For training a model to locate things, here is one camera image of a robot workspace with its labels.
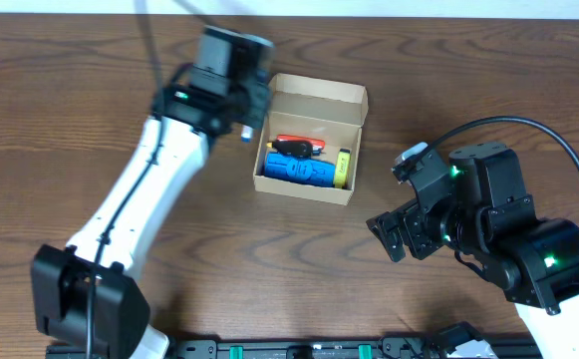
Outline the blue white marker pen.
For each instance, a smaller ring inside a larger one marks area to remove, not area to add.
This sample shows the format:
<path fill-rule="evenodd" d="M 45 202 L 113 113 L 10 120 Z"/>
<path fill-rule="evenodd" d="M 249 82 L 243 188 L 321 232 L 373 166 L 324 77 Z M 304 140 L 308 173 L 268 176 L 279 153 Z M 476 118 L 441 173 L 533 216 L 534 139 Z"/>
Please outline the blue white marker pen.
<path fill-rule="evenodd" d="M 241 141 L 243 143 L 250 143 L 251 139 L 253 137 L 253 133 L 254 130 L 251 127 L 248 126 L 242 126 L 242 130 L 241 130 Z"/>

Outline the brown cardboard box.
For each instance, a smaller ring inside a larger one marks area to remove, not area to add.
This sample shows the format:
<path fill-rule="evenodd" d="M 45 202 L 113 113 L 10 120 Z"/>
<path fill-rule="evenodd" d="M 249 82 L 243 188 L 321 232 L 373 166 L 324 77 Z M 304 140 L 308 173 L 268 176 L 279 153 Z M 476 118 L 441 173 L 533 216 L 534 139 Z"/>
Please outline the brown cardboard box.
<path fill-rule="evenodd" d="M 272 101 L 260 133 L 253 170 L 256 190 L 346 205 L 355 189 L 363 125 L 369 112 L 368 92 L 361 85 L 297 75 L 275 75 L 269 83 Z M 341 188 L 298 184 L 273 179 L 265 173 L 271 149 L 267 144 L 279 135 L 320 140 L 325 143 L 320 161 L 334 164 L 341 149 L 350 152 L 345 185 Z"/>

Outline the black teardrop glue bottle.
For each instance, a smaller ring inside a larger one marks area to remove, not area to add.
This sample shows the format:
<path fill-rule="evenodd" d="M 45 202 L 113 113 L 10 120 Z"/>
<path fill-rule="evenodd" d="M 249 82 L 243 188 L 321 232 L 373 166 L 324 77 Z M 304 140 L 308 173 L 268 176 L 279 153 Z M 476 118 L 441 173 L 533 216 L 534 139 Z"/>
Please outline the black teardrop glue bottle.
<path fill-rule="evenodd" d="M 276 140 L 268 142 L 267 147 L 281 155 L 298 159 L 309 159 L 313 156 L 320 156 L 323 151 L 315 151 L 308 142 L 285 142 Z"/>

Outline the blue plastic tool holder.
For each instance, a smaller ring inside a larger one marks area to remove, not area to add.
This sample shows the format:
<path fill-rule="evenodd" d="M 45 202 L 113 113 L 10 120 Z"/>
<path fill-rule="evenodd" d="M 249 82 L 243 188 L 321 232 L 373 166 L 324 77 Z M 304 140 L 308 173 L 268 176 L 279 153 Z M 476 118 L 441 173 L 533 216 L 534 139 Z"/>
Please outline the blue plastic tool holder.
<path fill-rule="evenodd" d="M 332 187 L 335 166 L 311 159 L 297 159 L 279 153 L 267 155 L 263 174 L 268 178 L 285 180 L 298 184 Z"/>

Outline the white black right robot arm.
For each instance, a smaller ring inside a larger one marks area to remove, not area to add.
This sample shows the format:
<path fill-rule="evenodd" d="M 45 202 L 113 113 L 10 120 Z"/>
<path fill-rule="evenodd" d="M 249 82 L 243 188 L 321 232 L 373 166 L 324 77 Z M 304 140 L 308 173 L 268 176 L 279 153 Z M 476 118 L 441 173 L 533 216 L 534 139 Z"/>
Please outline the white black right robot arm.
<path fill-rule="evenodd" d="M 579 226 L 540 219 L 517 154 L 502 143 L 430 151 L 409 179 L 415 198 L 368 219 L 393 262 L 442 247 L 514 303 L 544 358 L 579 358 Z"/>

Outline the yellow black highlighter marker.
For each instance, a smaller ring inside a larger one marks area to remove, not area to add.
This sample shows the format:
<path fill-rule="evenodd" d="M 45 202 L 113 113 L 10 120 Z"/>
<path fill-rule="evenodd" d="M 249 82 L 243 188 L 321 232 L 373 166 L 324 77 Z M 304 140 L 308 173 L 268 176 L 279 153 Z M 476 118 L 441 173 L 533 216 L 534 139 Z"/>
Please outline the yellow black highlighter marker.
<path fill-rule="evenodd" d="M 351 158 L 350 150 L 348 149 L 339 150 L 335 164 L 335 172 L 333 179 L 333 186 L 335 188 L 343 188 L 346 185 L 350 158 Z"/>

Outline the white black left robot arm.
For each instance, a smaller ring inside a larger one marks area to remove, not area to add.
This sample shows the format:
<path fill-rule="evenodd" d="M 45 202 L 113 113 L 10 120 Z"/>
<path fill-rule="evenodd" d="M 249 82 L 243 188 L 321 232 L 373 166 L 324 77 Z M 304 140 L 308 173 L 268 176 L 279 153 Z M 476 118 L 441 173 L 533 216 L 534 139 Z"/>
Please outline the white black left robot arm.
<path fill-rule="evenodd" d="M 164 358 L 169 337 L 149 324 L 138 287 L 150 247 L 214 141 L 234 123 L 259 129 L 271 92 L 264 77 L 224 95 L 169 82 L 153 99 L 140 142 L 93 217 L 64 248 L 42 245 L 31 264 L 39 332 L 88 358 Z"/>

